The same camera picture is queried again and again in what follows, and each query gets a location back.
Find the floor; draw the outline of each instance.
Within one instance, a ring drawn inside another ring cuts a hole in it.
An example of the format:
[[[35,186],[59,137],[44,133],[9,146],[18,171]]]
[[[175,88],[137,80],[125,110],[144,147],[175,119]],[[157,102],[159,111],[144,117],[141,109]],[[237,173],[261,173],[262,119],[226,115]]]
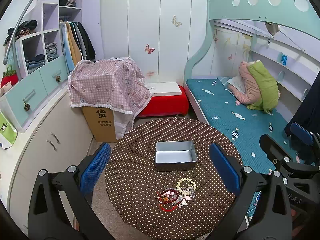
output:
[[[136,118],[134,127],[158,118],[163,117]],[[192,107],[189,108],[189,112],[184,118],[197,120],[196,114],[194,113]],[[101,143],[98,143],[93,139],[88,154],[93,154],[98,149],[100,144]],[[109,144],[111,149],[113,149],[113,147],[116,145],[116,143]],[[92,210],[116,240],[151,240],[151,238],[139,230],[122,221],[107,195],[104,172],[101,174],[96,186],[94,187],[92,196]]]

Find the green blanket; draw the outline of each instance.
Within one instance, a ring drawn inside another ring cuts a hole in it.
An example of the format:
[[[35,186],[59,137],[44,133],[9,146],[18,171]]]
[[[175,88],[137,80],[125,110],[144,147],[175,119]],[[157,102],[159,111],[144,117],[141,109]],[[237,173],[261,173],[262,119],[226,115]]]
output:
[[[248,105],[249,109],[262,110],[269,113],[278,105],[278,85],[273,76],[264,67],[260,60],[248,67],[250,74],[256,80],[260,89],[261,98],[252,105]]]

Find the pile of jewelry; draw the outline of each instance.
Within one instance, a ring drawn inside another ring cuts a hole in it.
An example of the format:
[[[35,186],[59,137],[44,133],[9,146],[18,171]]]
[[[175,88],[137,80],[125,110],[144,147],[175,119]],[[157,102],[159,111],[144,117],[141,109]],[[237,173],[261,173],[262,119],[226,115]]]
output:
[[[187,178],[183,178],[179,180],[176,188],[167,187],[164,193],[158,194],[158,201],[160,208],[165,212],[171,212],[175,210],[177,207],[182,207],[188,205],[186,200],[191,200],[192,197],[195,196],[196,191],[196,183]],[[164,204],[173,204],[172,208],[166,209],[164,208]]]

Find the bed post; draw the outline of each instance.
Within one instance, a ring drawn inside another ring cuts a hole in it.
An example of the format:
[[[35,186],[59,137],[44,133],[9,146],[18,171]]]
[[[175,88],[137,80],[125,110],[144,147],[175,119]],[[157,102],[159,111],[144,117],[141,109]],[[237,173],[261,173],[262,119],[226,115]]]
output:
[[[205,32],[205,38],[201,48],[186,63],[184,68],[183,84],[185,84],[187,79],[191,78],[193,67],[205,56],[205,54],[207,54],[212,44],[214,21],[209,21],[209,1],[210,0],[207,0],[207,28]]]

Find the brown tablecloth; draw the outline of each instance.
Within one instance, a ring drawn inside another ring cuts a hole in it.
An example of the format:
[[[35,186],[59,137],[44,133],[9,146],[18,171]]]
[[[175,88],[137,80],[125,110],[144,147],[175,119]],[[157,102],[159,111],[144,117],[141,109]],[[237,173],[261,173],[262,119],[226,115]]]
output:
[[[195,144],[198,162],[192,171],[157,172],[157,141]],[[192,119],[163,118],[144,123],[127,133],[114,147],[106,167],[107,193],[124,222],[153,239],[196,239],[212,231],[231,205],[228,193],[209,157],[209,146],[218,142],[242,164],[232,142],[215,128]],[[190,178],[196,195],[187,206],[173,212],[159,208],[156,192],[176,187]]]

